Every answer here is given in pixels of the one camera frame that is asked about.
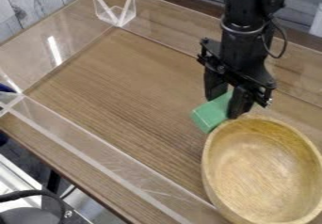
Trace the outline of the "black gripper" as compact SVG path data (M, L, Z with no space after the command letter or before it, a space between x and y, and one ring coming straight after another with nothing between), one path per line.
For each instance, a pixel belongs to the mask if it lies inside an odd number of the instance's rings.
M233 86L227 105L232 120L249 111L253 103L265 107L276 81L265 69L268 56L261 38L223 33L221 40L201 38L197 61L204 66L204 97L212 101Z

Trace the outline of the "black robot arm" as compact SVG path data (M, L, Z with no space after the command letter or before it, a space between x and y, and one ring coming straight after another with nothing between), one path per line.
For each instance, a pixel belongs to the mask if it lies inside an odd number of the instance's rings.
M239 118L256 104L268 106L276 81L265 68L275 33L284 30L273 14L285 0L224 0L221 38L200 40L197 61L204 66L204 97L212 101L231 94L225 116Z

